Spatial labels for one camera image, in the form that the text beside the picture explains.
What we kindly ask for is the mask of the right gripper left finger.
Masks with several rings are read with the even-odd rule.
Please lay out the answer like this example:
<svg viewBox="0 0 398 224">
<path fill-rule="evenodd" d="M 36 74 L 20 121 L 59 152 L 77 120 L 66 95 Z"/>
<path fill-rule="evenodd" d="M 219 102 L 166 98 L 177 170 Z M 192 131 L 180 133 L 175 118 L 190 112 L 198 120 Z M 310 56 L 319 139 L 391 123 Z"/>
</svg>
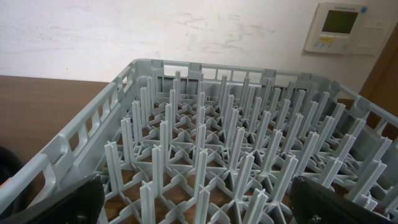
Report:
<svg viewBox="0 0 398 224">
<path fill-rule="evenodd" d="M 1 224 L 96 223 L 104 200 L 100 175 L 91 174 L 35 205 L 1 220 Z"/>
</svg>

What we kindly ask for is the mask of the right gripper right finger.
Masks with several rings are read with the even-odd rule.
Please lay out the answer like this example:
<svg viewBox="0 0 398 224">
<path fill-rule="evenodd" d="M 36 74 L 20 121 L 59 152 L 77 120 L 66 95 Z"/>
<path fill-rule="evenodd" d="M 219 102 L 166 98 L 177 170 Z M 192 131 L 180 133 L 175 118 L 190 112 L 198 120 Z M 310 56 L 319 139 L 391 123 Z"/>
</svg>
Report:
<svg viewBox="0 0 398 224">
<path fill-rule="evenodd" d="M 386 218 L 366 210 L 302 175 L 294 177 L 289 198 L 293 216 L 298 224 L 390 223 Z"/>
</svg>

